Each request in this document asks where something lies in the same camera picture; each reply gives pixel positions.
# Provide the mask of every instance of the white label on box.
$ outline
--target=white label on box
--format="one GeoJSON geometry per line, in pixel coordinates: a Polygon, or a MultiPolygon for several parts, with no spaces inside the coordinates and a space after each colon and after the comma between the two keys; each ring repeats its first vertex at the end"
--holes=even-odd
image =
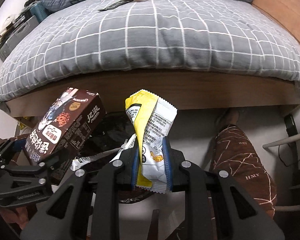
{"type": "Polygon", "coordinates": [[[57,127],[54,127],[52,124],[47,125],[42,132],[43,136],[53,144],[57,144],[57,142],[60,140],[61,133],[61,130],[57,127]]]}

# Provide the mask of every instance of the silver bolt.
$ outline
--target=silver bolt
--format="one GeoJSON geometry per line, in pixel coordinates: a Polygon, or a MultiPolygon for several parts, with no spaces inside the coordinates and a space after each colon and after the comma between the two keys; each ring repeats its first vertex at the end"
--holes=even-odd
{"type": "Polygon", "coordinates": [[[229,176],[229,173],[227,171],[219,171],[219,175],[222,178],[226,178],[229,176]]]}
{"type": "Polygon", "coordinates": [[[39,184],[41,185],[46,184],[46,179],[39,179],[39,184]]]}
{"type": "Polygon", "coordinates": [[[82,170],[82,169],[77,170],[77,171],[75,172],[75,175],[76,175],[77,177],[82,177],[82,176],[84,175],[84,170],[82,170]]]}
{"type": "Polygon", "coordinates": [[[191,162],[184,161],[181,163],[181,166],[184,168],[190,168],[191,167],[191,162]]]}
{"type": "Polygon", "coordinates": [[[120,160],[115,160],[115,161],[112,163],[112,165],[113,165],[114,167],[120,167],[120,166],[122,165],[122,161],[120,161],[120,160]]]}

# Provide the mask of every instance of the bed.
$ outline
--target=bed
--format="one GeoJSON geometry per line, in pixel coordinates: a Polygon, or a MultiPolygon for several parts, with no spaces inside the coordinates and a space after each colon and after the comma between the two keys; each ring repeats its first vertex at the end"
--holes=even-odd
{"type": "MultiPolygon", "coordinates": [[[[114,1],[86,0],[65,8],[49,16],[26,37],[0,71],[0,108],[12,117],[41,116],[67,87],[97,91],[108,112],[124,110],[125,98],[139,89],[160,95],[178,109],[300,104],[300,0],[253,0],[252,5],[256,9],[238,0],[149,0],[117,8],[116,22],[109,25],[106,24],[109,14],[100,14],[98,17],[101,17],[100,21],[103,19],[106,29],[98,25],[96,32],[85,33],[86,29],[81,25],[79,28],[83,31],[79,35],[76,32],[62,44],[54,44],[55,40],[46,34],[59,21],[64,23],[68,20],[72,22],[72,28],[76,28],[80,17],[85,17],[82,16],[85,9],[88,8],[86,12],[93,19],[96,15],[94,10],[114,1]],[[152,10],[152,13],[146,11],[141,18],[138,13],[132,13],[136,14],[136,18],[128,25],[129,31],[138,28],[146,39],[146,46],[144,43],[138,44],[140,39],[136,36],[130,35],[128,41],[125,39],[127,12],[120,14],[120,10],[131,13],[133,7],[136,11],[143,7],[152,10]],[[170,15],[154,17],[154,10],[157,10],[158,16],[158,13],[162,15],[163,11],[172,7],[174,12],[170,15]],[[179,8],[197,17],[182,22],[183,35],[177,27],[182,15],[179,8]],[[218,13],[223,21],[217,18],[218,13]],[[164,21],[166,18],[176,21],[164,21]],[[216,25],[207,26],[210,37],[214,37],[208,44],[202,45],[203,40],[209,39],[204,36],[207,29],[202,24],[209,20],[213,22],[216,18],[223,29],[212,30],[216,25]],[[235,27],[231,27],[227,20],[232,21],[235,27]],[[152,25],[152,21],[163,21],[164,27],[161,28],[156,22],[152,25]],[[108,33],[112,26],[118,29],[112,35],[104,35],[103,38],[95,35],[108,33]],[[149,26],[151,28],[147,29],[150,32],[143,32],[143,27],[149,26]],[[176,31],[174,38],[164,39],[167,32],[162,30],[167,29],[176,31]],[[200,36],[194,36],[194,32],[199,32],[200,36]],[[80,50],[81,46],[72,46],[73,42],[77,45],[81,41],[86,43],[84,51],[80,50]],[[107,48],[111,42],[115,45],[107,48]],[[98,49],[89,51],[93,44],[97,44],[98,49]],[[38,49],[29,57],[34,47],[38,49]],[[169,55],[161,54],[162,50],[171,47],[173,49],[169,55]],[[46,57],[50,50],[55,50],[53,56],[46,57]],[[223,56],[221,51],[226,51],[227,55],[223,56]],[[136,55],[142,54],[142,60],[136,58],[136,55]],[[41,62],[39,67],[32,68],[33,60],[41,62]]],[[[60,26],[65,25],[56,24],[55,27],[60,30],[60,26]]],[[[61,35],[68,30],[72,29],[65,28],[61,35]]]]}

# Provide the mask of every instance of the snack wrapper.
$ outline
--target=snack wrapper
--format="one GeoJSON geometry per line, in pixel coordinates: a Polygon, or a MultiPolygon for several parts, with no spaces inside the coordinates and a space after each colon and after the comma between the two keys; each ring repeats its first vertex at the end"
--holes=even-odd
{"type": "Polygon", "coordinates": [[[170,131],[177,109],[159,96],[140,90],[126,99],[126,114],[133,123],[136,134],[124,149],[133,147],[135,138],[139,144],[140,166],[136,186],[165,193],[170,189],[167,181],[170,170],[165,163],[168,158],[164,158],[162,141],[170,131]]]}

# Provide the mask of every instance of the brown snack box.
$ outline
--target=brown snack box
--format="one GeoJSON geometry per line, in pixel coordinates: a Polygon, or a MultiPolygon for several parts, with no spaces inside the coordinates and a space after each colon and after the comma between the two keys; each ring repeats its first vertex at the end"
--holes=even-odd
{"type": "Polygon", "coordinates": [[[59,185],[89,135],[106,115],[98,93],[68,88],[49,108],[26,140],[31,165],[44,162],[53,151],[66,148],[69,159],[51,174],[59,185]]]}

